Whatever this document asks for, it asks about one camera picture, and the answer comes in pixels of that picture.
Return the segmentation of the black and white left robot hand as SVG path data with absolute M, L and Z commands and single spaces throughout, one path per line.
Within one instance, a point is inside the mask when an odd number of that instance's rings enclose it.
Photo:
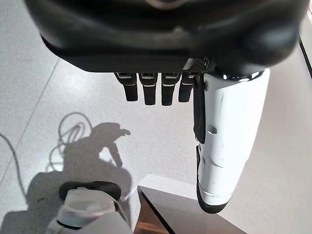
M 27 0 L 47 48 L 88 72 L 114 73 L 128 101 L 194 101 L 196 193 L 209 214 L 231 199 L 248 160 L 270 67 L 293 51 L 307 0 Z

